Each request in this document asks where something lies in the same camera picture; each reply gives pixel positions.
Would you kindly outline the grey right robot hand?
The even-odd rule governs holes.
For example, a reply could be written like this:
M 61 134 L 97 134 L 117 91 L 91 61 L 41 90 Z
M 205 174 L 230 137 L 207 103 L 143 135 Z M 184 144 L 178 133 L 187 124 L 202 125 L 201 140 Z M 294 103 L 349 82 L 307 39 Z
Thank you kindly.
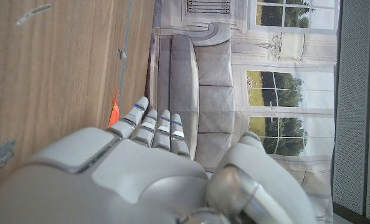
M 0 223 L 314 223 L 298 181 L 246 132 L 213 171 L 192 160 L 178 114 L 141 97 L 106 130 L 83 128 L 0 185 Z

